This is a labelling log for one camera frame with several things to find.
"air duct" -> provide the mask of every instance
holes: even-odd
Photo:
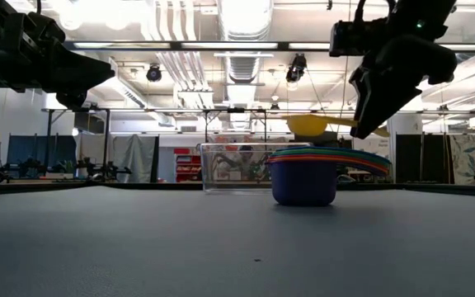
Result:
[[[158,0],[160,4],[160,22],[159,22],[159,31],[164,38],[164,40],[172,40],[172,36],[170,35],[170,31],[168,29],[168,1],[167,0]],[[194,89],[194,84],[190,80],[190,75],[188,75],[188,71],[186,70],[185,65],[182,63],[181,58],[177,52],[172,52],[172,61],[179,70],[179,77],[183,82],[186,83],[189,90]]]
[[[185,13],[186,13],[186,37],[190,41],[196,41],[197,37],[195,36],[195,29],[194,29],[194,2],[193,0],[185,0]],[[212,91],[208,85],[208,81],[205,77],[205,69],[203,68],[203,63],[201,62],[201,57],[199,52],[190,52],[188,53],[192,57],[192,62],[194,65],[191,65],[191,69],[193,71],[194,68],[197,68],[199,79],[203,85],[203,89],[206,91]]]
[[[184,35],[182,34],[182,25],[181,25],[181,0],[172,0],[173,5],[173,35],[175,36],[176,40],[183,41],[185,39]],[[203,83],[200,81],[199,74],[197,69],[195,68],[194,61],[190,52],[183,52],[181,56],[185,59],[190,67],[191,74],[195,80],[195,88],[202,89]]]
[[[262,41],[269,35],[273,0],[218,0],[219,30],[225,41]],[[228,100],[232,106],[250,106],[254,101],[256,87],[240,86],[253,83],[260,69],[260,58],[228,57],[225,60]],[[248,117],[231,114],[235,128],[247,126]]]
[[[156,0],[146,0],[148,5],[148,19],[145,23],[140,24],[140,31],[146,40],[161,40],[161,36],[157,28],[157,4]],[[164,68],[168,71],[173,81],[177,83],[181,89],[185,90],[188,88],[186,82],[181,81],[178,69],[173,63],[170,53],[156,53],[155,54]]]
[[[113,68],[113,70],[115,70],[115,73],[116,73],[116,75],[113,78],[110,78],[109,80],[105,82],[109,87],[112,87],[125,100],[129,100],[135,103],[141,109],[157,108],[156,106],[150,106],[147,102],[145,102],[141,94],[135,91],[135,89],[131,87],[124,79],[119,77],[118,65],[113,59],[110,59],[109,63],[111,64],[111,67]],[[173,117],[164,115],[163,113],[151,111],[148,114],[152,118],[157,120],[160,126],[174,127],[176,124],[176,121]]]

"gray curtain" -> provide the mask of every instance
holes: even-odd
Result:
[[[113,158],[112,135],[108,138],[107,159]],[[92,163],[102,164],[104,158],[104,138],[105,135],[79,134],[74,137],[76,142],[77,160],[89,157]]]
[[[113,139],[113,161],[132,174],[119,174],[119,182],[149,183],[152,175],[155,137],[143,135],[116,136]]]

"ventilation duct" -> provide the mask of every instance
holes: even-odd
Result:
[[[157,108],[155,106],[150,106],[143,99],[143,96],[135,91],[124,79],[118,76],[118,65],[113,59],[109,60],[111,67],[115,70],[116,76],[110,78],[106,81],[107,85],[115,89],[125,100],[134,102],[139,108]],[[162,127],[174,127],[176,122],[175,119],[171,116],[164,115],[159,112],[149,112],[148,113],[152,118],[158,121],[158,124]]]
[[[219,30],[225,41],[262,41],[269,35],[273,0],[218,0]],[[246,104],[254,101],[256,87],[239,86],[235,84],[253,83],[261,66],[260,58],[227,57],[225,59],[227,81],[232,86],[227,87],[230,104]],[[235,128],[247,126],[248,115],[231,114]]]

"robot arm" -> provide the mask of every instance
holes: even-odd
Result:
[[[108,63],[75,54],[62,43],[56,22],[35,12],[17,13],[0,0],[0,87],[16,92],[41,88],[60,103],[82,106],[87,91],[115,72]]]
[[[360,0],[353,21],[339,21],[332,29],[329,55],[363,55],[349,80],[358,94],[351,135],[366,138],[411,99],[416,87],[451,82],[457,59],[452,50],[434,43],[444,35],[447,17],[456,0],[388,0],[387,17],[363,20]]]

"ceiling pipe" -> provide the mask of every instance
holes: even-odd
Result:
[[[160,20],[159,20],[159,32],[162,35],[164,40],[172,40],[170,35],[170,30],[168,29],[168,1],[167,0],[158,0],[160,3]],[[186,70],[185,65],[182,63],[181,58],[177,52],[172,52],[172,61],[175,64],[175,67],[178,68],[179,77],[183,82],[186,83],[188,89],[194,90],[194,84],[190,80],[188,71]]]
[[[146,0],[146,4],[148,6],[149,14],[148,19],[145,24],[141,24],[141,33],[146,40],[161,40],[161,36],[158,33],[157,28],[157,4],[155,3],[156,0]],[[179,75],[177,73],[177,69],[172,62],[170,57],[170,53],[159,53],[155,54],[159,59],[160,63],[164,65],[170,76],[172,77],[173,81],[179,86],[181,90],[185,90],[188,87],[184,82],[179,79]]]
[[[193,0],[185,0],[185,10],[186,10],[186,36],[189,41],[196,41],[197,37],[195,36],[195,22],[194,22],[194,1]],[[190,52],[190,55],[193,57],[193,62],[198,69],[198,74],[200,77],[200,81],[203,84],[203,89],[206,91],[211,91],[208,81],[205,76],[205,69],[203,67],[203,63],[201,61],[200,53],[199,52]]]
[[[173,7],[173,35],[175,36],[176,40],[184,41],[185,37],[182,34],[182,25],[181,25],[181,0],[172,0],[172,7]],[[197,72],[197,68],[194,65],[193,59],[188,52],[183,52],[181,55],[185,58],[185,61],[188,63],[190,67],[191,74],[195,80],[195,88],[196,89],[203,89],[203,83],[200,81],[199,74]]]
[[[226,41],[261,41],[266,40],[272,12],[273,0],[218,0],[219,30]],[[232,106],[249,107],[254,102],[255,86],[240,86],[240,83],[252,83],[257,79],[261,65],[260,58],[231,57],[225,59],[227,96]],[[247,127],[250,115],[231,114],[234,128]]]

